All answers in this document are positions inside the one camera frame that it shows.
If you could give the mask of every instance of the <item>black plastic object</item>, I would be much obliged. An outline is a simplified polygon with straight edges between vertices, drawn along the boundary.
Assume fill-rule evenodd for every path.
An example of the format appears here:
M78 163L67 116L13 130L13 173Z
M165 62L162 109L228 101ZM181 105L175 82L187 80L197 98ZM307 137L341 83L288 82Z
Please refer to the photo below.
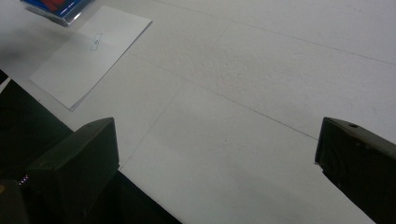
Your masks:
M27 168L34 191L65 223L79 223L119 168L114 119L89 123Z
M325 118L316 163L376 223L396 223L396 146L356 124Z
M0 180L0 223L29 223L20 186L15 180Z
M120 172L107 184L83 222L108 223L181 224Z
M0 79L6 78L0 70ZM0 94L0 179L21 180L30 163L71 133L11 80Z

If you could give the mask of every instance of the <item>paper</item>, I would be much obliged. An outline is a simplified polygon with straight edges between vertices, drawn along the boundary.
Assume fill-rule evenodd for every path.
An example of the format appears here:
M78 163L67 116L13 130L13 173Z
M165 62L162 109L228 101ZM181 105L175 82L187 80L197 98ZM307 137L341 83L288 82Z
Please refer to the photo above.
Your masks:
M101 7L30 79L73 111L149 24Z

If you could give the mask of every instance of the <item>blue object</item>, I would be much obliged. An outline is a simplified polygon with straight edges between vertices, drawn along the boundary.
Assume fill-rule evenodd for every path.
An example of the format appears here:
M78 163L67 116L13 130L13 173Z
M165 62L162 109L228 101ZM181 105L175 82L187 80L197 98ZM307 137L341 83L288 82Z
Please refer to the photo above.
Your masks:
M21 0L21 2L27 6L27 10L46 17L62 26L70 25L92 1L93 0L66 0L61 9L51 11L40 0Z

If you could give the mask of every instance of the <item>ink mark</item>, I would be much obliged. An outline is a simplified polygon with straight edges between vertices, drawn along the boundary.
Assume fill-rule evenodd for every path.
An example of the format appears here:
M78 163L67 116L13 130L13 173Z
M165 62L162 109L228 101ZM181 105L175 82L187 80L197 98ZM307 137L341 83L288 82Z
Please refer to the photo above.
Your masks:
M92 45L91 45L91 51L98 49L101 38L102 38L102 34L97 34L95 36L95 38L93 39Z

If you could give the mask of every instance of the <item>white table surface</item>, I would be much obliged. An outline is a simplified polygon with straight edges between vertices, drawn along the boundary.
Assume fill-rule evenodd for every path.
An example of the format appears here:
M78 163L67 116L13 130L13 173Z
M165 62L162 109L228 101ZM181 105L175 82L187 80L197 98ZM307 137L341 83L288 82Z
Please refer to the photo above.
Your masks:
M153 23L70 112L29 76L102 5ZM323 117L396 142L396 3L97 0L65 29L0 1L0 69L184 223L373 223L314 165Z

